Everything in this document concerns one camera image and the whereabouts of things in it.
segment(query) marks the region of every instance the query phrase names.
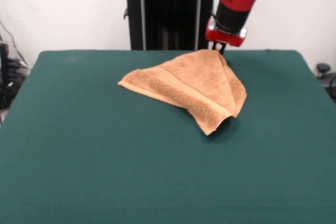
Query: towel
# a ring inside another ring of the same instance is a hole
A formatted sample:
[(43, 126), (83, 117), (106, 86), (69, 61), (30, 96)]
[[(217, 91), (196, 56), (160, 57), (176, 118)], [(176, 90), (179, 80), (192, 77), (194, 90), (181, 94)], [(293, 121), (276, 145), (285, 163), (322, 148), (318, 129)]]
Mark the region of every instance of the towel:
[(238, 117), (247, 97), (243, 84), (216, 50), (200, 50), (137, 69), (118, 85), (187, 109), (206, 135), (226, 118)]

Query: towel fold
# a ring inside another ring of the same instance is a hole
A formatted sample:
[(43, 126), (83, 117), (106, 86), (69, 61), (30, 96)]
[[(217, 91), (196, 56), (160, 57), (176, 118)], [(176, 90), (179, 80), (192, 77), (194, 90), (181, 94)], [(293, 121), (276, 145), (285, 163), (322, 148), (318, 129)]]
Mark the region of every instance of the towel fold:
[(135, 70), (118, 85), (187, 109), (206, 135), (226, 118), (236, 118), (247, 96), (241, 81), (216, 50), (200, 50)]

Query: black cable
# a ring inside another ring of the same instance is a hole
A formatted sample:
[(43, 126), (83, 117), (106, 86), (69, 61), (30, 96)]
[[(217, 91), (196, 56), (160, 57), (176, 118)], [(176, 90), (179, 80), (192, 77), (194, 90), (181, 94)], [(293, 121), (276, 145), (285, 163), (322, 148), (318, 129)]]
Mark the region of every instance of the black cable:
[(13, 34), (12, 34), (10, 31), (8, 31), (8, 29), (7, 29), (7, 28), (5, 27), (5, 25), (2, 23), (1, 19), (0, 19), (0, 25), (1, 25), (2, 28), (8, 33), (8, 35), (12, 38), (13, 47), (14, 47), (15, 51), (17, 52), (17, 54), (20, 56), (21, 60), (22, 60), (26, 65), (28, 65), (27, 62), (26, 62), (26, 60), (25, 60), (25, 58), (22, 56), (22, 54), (19, 52), (19, 50), (18, 50), (17, 47), (16, 47), (16, 44), (15, 44), (15, 40), (14, 40), (14, 36), (13, 36)]

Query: green table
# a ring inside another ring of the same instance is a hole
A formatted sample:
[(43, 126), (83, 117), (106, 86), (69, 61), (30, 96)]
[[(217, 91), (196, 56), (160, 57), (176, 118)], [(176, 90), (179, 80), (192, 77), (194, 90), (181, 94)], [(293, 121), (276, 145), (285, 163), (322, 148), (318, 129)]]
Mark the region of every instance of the green table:
[(0, 129), (0, 223), (336, 223), (336, 109), (294, 51), (230, 51), (206, 137), (117, 82), (181, 51), (43, 52)]

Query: white wall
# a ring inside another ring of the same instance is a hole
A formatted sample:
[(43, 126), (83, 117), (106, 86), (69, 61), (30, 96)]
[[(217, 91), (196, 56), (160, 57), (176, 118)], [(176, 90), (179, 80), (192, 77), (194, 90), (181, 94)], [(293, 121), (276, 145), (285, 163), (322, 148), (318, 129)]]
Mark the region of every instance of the white wall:
[[(126, 0), (0, 0), (0, 18), (32, 65), (39, 52), (129, 49)], [(241, 49), (296, 49), (336, 68), (335, 0), (258, 0)]]

